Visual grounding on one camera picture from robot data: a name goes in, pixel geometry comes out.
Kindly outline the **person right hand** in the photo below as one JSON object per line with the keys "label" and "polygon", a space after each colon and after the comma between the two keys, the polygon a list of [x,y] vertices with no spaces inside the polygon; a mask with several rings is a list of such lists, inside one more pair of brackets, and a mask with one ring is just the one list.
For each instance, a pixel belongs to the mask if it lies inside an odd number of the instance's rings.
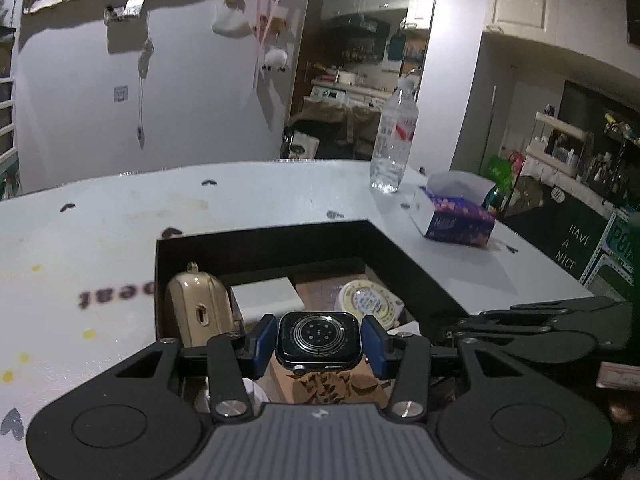
{"label": "person right hand", "polygon": [[612,421],[619,425],[636,424],[639,420],[639,404],[628,400],[616,400],[608,408]]}

